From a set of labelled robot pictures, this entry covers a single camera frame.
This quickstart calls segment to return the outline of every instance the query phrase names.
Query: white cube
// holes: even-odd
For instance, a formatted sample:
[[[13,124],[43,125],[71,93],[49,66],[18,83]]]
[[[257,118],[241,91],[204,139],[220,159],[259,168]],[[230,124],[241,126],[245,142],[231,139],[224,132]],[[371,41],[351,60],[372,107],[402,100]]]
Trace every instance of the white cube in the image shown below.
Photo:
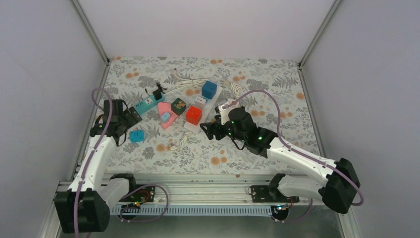
[[[204,99],[204,98],[202,98],[202,97],[200,97],[200,96],[197,96],[196,97],[196,103],[195,103],[195,105],[197,106],[197,107],[199,107],[199,108],[201,108],[201,109],[203,109],[203,108],[205,108],[206,107],[206,100]]]

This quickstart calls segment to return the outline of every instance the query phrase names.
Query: white wall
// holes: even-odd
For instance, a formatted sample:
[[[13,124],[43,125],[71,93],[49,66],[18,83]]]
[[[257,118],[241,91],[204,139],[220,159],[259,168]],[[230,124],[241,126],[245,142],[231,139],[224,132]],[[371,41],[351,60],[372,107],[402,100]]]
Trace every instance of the white wall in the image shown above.
[[[80,0],[108,56],[300,61],[334,0]]]
[[[0,32],[0,236],[37,237],[105,64],[67,0],[1,1]]]
[[[351,160],[363,237],[419,237],[420,2],[345,0],[304,66],[329,157]]]

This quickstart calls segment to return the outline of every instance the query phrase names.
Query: teal power strip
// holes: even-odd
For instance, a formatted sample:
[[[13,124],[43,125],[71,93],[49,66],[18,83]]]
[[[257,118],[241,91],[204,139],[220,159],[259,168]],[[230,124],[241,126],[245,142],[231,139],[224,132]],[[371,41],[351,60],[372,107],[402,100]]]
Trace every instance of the teal power strip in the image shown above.
[[[158,103],[165,101],[165,95],[161,92],[162,98],[159,100],[156,100],[153,95],[148,96],[143,101],[138,102],[136,105],[134,105],[134,109],[141,115],[148,110],[152,109],[154,106],[157,106]]]

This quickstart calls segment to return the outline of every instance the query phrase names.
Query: table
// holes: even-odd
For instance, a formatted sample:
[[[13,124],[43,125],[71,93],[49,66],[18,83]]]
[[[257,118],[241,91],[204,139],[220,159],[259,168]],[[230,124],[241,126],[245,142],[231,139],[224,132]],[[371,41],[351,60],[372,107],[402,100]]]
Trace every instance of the table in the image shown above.
[[[123,99],[133,106],[147,97],[160,82],[168,91],[177,82],[171,72],[177,68],[183,78],[208,78],[224,87],[219,102],[234,98],[226,81],[237,82],[244,92],[263,89],[280,104],[284,137],[314,154],[319,154],[308,106],[300,82],[297,64],[289,60],[267,59],[210,59],[167,57],[114,57],[105,82],[105,89],[113,98]],[[200,95],[200,88],[186,88],[166,95],[166,102],[181,98],[190,102]],[[277,111],[264,94],[251,94],[241,105],[252,115],[257,126],[276,130]],[[134,174],[191,174],[191,175],[274,175],[302,174],[279,161],[238,150],[229,138],[209,141],[201,131],[193,135],[179,151],[184,132],[186,111],[168,129],[162,129],[157,107],[142,114],[143,120],[129,131],[142,129],[145,141],[127,141],[110,158],[107,173]],[[214,119],[212,111],[207,121]]]

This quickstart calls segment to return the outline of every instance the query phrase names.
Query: perforated metal strip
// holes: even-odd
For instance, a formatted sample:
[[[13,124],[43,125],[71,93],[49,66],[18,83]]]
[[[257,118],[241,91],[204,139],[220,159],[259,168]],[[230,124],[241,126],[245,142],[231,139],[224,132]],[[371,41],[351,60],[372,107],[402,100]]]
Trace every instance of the perforated metal strip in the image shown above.
[[[123,215],[160,215],[164,205],[142,205],[140,209],[128,209]],[[111,215],[119,215],[121,205],[111,210]],[[257,216],[271,215],[270,206],[197,206],[197,205],[169,205],[165,216]]]

